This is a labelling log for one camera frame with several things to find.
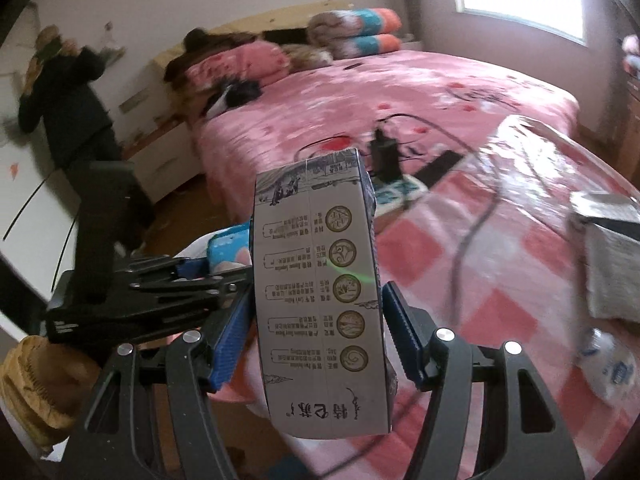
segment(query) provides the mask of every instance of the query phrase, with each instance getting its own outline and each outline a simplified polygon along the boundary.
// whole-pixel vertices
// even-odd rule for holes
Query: cardboard box
[[[260,361],[271,421],[284,433],[329,439],[390,431],[374,209],[355,149],[257,177]]]

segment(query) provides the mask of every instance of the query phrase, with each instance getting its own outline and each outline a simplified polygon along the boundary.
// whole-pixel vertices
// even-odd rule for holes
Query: power adapter
[[[402,179],[397,140],[387,137],[382,128],[377,127],[373,140],[369,143],[369,149],[376,178],[385,184]]]

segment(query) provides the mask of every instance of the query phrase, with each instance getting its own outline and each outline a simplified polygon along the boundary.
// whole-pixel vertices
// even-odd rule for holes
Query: folded blanket
[[[640,56],[640,45],[638,45],[638,37],[627,36],[624,40],[622,40],[622,50],[625,54]]]
[[[289,58],[276,44],[257,40],[207,57],[185,74],[197,91],[215,88],[225,78],[254,80],[263,87],[289,74]]]
[[[327,46],[336,38],[387,34],[400,27],[402,22],[391,9],[331,10],[312,17],[306,34],[309,43]]]
[[[352,59],[354,57],[387,54],[400,50],[402,42],[391,34],[361,36],[359,38],[341,38],[333,40],[327,46],[334,59]]]

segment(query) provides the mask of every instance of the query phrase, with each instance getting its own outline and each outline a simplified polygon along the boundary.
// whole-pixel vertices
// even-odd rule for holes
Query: white paper
[[[590,191],[571,193],[571,205],[581,219],[608,218],[640,223],[638,204],[628,196]]]
[[[588,224],[585,245],[590,314],[640,322],[640,242]]]
[[[387,433],[378,281],[355,150],[257,177],[254,273],[274,426],[302,438]]]

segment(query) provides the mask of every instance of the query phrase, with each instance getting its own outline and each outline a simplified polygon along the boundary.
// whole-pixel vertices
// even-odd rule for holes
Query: black coat
[[[77,57],[56,56],[42,67],[31,95],[20,98],[20,129],[31,133],[44,118],[56,167],[65,168],[91,137],[111,127],[111,119],[88,85],[104,72],[104,62],[84,47]]]

